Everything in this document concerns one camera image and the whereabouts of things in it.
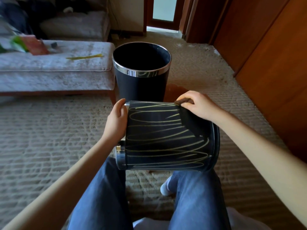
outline sofa cushion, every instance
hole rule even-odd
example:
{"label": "sofa cushion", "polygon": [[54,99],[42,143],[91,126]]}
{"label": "sofa cushion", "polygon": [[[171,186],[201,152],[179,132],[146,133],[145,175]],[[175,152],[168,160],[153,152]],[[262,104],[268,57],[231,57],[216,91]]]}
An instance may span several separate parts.
{"label": "sofa cushion", "polygon": [[104,11],[58,13],[40,24],[48,38],[84,38],[103,41],[109,34],[109,16]]}
{"label": "sofa cushion", "polygon": [[[56,41],[57,49],[45,40],[49,55],[8,52],[0,54],[0,92],[55,90],[113,90],[112,54],[109,42]],[[0,39],[4,46],[8,42]],[[103,57],[69,60],[101,53]]]}

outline black trash can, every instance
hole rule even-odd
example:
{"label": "black trash can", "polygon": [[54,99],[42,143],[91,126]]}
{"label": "black trash can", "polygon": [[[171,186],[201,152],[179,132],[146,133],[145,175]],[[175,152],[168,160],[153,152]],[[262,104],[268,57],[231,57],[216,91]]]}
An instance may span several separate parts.
{"label": "black trash can", "polygon": [[163,101],[172,61],[171,54],[164,47],[129,42],[118,46],[112,59],[120,98],[126,101]]}
{"label": "black trash can", "polygon": [[169,102],[130,101],[126,138],[114,148],[120,170],[208,171],[220,150],[219,128],[191,113],[201,129],[183,122],[181,108]]}

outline foot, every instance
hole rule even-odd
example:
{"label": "foot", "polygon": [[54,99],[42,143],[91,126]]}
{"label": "foot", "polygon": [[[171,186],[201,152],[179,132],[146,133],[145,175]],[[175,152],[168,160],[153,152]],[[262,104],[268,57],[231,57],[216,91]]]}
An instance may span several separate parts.
{"label": "foot", "polygon": [[160,191],[163,196],[169,196],[173,194],[173,192],[169,190],[169,181],[171,180],[171,178],[172,176],[170,176],[160,187]]}

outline blue jeans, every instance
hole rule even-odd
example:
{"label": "blue jeans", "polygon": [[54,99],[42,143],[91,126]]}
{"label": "blue jeans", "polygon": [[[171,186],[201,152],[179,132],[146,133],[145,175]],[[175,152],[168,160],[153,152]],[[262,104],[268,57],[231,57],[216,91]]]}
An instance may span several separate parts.
{"label": "blue jeans", "polygon": [[[68,230],[133,229],[125,195],[126,173],[108,157],[76,205]],[[169,229],[231,229],[220,180],[214,170],[175,171],[169,190],[176,195]]]}

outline floor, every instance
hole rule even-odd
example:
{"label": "floor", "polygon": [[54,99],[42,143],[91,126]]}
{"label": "floor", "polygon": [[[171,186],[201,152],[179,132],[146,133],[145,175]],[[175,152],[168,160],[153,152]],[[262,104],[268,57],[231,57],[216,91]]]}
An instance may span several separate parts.
{"label": "floor", "polygon": [[[232,77],[227,63],[206,44],[149,32],[146,41],[167,48],[172,56],[169,83],[207,93],[272,142],[284,147]],[[112,104],[106,96],[24,97],[0,99],[0,228],[47,189],[101,137]],[[221,133],[215,170],[227,206],[274,229],[305,229],[276,197],[238,147]],[[127,171],[133,219],[169,219],[173,199],[160,195],[170,172]]]}

